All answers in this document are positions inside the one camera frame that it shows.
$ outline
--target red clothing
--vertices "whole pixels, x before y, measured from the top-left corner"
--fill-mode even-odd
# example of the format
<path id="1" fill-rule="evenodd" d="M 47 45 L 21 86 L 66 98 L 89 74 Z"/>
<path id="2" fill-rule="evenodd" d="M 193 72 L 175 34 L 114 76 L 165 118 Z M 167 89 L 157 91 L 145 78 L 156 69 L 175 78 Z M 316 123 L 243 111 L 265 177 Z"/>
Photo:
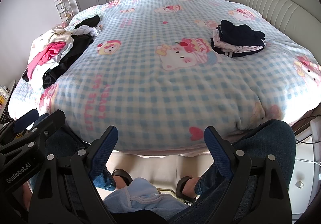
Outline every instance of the red clothing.
<path id="1" fill-rule="evenodd" d="M 37 53 L 33 60 L 28 64 L 27 76 L 29 80 L 33 77 L 33 70 L 37 65 L 43 65 L 50 59 L 59 54 L 60 50 L 66 46 L 66 42 L 49 43 L 44 50 Z"/>

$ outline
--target black cable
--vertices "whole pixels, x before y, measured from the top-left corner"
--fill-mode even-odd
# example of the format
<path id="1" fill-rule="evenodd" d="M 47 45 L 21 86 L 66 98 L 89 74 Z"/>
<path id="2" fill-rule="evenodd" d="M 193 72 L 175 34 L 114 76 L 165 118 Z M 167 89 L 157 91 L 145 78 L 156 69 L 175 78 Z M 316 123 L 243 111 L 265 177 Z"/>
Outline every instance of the black cable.
<path id="1" fill-rule="evenodd" d="M 305 119 L 308 119 L 308 118 L 316 118 L 316 117 L 321 117 L 321 115 L 312 115 L 312 116 L 308 116 L 308 117 L 305 117 L 305 118 L 302 118 L 302 119 L 300 119 L 300 120 L 297 120 L 295 123 L 297 123 L 297 122 L 299 122 L 299 121 L 302 121 L 302 120 L 305 120 Z M 297 143 L 296 144 L 298 144 L 298 143 L 304 143 L 304 144 L 317 144 L 317 143 L 319 143 L 319 142 L 321 142 L 321 141 L 318 141 L 318 142 L 303 142 L 305 139 L 307 139 L 307 138 L 309 138 L 310 136 L 308 136 L 308 137 L 306 137 L 306 138 L 304 138 L 302 141 L 299 141 L 299 140 L 297 140 L 297 139 L 295 139 L 296 141 L 297 141 Z"/>

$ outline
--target person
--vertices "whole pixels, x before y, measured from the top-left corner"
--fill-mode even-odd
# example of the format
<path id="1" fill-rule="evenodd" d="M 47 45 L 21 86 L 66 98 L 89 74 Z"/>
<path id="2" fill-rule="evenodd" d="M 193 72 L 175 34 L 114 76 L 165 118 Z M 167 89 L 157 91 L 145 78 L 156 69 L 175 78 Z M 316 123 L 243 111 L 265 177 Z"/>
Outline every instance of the person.
<path id="1" fill-rule="evenodd" d="M 42 115 L 35 125 L 46 116 L 47 114 Z M 58 157 L 71 156 L 81 148 L 86 149 L 88 145 L 65 127 L 59 129 L 46 141 L 45 155 L 52 153 Z M 287 123 L 269 120 L 249 131 L 232 145 L 236 150 L 243 150 L 251 157 L 265 158 L 268 154 L 273 154 L 280 165 L 286 185 L 289 186 L 295 162 L 296 142 L 294 133 Z M 35 185 L 36 178 L 37 175 L 30 180 L 32 187 Z M 67 183 L 76 210 L 81 209 L 73 180 L 67 178 Z M 107 168 L 104 168 L 93 183 L 96 187 L 115 190 L 104 200 L 111 213 L 146 209 L 154 211 L 167 223 L 194 224 L 206 222 L 223 196 L 229 180 L 220 175 L 215 162 L 202 176 L 182 178 L 178 182 L 176 194 L 193 203 L 191 206 L 169 194 L 158 194 L 157 189 L 147 180 L 143 178 L 132 180 L 131 176 L 121 169 L 116 169 L 113 174 L 110 174 Z M 248 213 L 255 184 L 256 176 L 250 176 L 234 219 Z"/>

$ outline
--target beige floor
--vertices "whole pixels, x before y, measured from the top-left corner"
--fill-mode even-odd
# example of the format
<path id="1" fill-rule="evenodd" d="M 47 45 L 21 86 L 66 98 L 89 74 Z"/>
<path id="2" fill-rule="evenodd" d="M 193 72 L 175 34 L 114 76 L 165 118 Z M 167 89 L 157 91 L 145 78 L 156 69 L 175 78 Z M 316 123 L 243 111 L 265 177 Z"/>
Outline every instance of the beige floor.
<path id="1" fill-rule="evenodd" d="M 184 176 L 201 176 L 213 163 L 211 155 L 198 155 L 187 158 L 180 155 L 170 155 L 164 158 L 142 158 L 137 155 L 112 152 L 107 168 L 112 173 L 114 169 L 123 169 L 131 177 L 147 179 L 157 188 L 175 191 L 177 182 Z M 97 188 L 104 199 L 110 191 Z"/>

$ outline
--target pink heart print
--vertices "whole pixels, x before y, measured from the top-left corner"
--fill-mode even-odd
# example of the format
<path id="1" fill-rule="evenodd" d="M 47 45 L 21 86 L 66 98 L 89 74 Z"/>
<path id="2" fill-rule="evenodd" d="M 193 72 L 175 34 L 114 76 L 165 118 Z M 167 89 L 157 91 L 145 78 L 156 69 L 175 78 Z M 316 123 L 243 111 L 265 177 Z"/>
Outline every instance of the pink heart print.
<path id="1" fill-rule="evenodd" d="M 192 135 L 191 141 L 199 141 L 204 137 L 204 132 L 198 127 L 194 127 L 194 126 L 190 127 L 189 133 Z"/>

